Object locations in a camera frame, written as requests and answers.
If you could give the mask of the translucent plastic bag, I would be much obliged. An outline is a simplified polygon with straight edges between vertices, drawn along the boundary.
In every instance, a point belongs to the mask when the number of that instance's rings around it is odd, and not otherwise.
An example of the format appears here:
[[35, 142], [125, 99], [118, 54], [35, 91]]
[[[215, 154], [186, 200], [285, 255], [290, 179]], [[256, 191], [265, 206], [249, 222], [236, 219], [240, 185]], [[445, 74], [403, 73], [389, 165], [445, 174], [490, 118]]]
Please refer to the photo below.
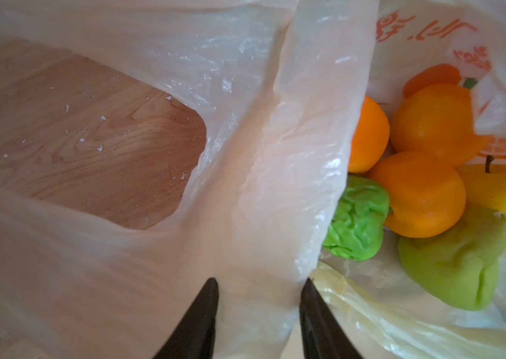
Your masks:
[[376, 38], [392, 10], [474, 21], [428, 57], [482, 43], [476, 127], [506, 135], [506, 1], [0, 1], [1, 31], [165, 91], [207, 129], [180, 206], [148, 230], [0, 189], [0, 320], [58, 358], [151, 358], [213, 277], [215, 357], [278, 358], [302, 351], [312, 278], [365, 355], [506, 358], [506, 327], [449, 324], [398, 274], [380, 299], [372, 275], [319, 263], [364, 95], [420, 68], [420, 45]]

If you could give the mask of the light green crinkled fruit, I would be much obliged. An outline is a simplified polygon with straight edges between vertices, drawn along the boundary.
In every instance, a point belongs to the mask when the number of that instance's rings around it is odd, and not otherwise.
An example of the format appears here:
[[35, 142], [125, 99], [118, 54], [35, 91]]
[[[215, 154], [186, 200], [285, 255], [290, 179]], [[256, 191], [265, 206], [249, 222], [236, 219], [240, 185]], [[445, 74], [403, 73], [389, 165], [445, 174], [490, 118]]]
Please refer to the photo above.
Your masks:
[[387, 190], [372, 179], [347, 177], [323, 248], [336, 257], [363, 262], [380, 251], [390, 209]]

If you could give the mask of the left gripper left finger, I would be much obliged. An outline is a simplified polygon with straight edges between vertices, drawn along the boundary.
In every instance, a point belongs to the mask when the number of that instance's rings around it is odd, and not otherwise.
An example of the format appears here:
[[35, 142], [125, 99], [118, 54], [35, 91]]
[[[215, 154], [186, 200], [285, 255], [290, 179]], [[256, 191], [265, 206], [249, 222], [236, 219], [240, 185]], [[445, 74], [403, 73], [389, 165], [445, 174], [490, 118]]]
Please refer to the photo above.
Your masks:
[[153, 359], [213, 358], [218, 300], [218, 282], [215, 278], [208, 278]]

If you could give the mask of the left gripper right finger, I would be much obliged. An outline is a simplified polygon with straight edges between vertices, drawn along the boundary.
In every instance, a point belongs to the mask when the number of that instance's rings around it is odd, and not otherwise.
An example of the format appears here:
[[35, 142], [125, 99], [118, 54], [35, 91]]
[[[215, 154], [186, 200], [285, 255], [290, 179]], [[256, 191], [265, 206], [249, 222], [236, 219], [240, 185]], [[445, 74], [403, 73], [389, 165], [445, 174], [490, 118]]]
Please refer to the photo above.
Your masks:
[[301, 291], [299, 319], [306, 359], [362, 359], [311, 279]]

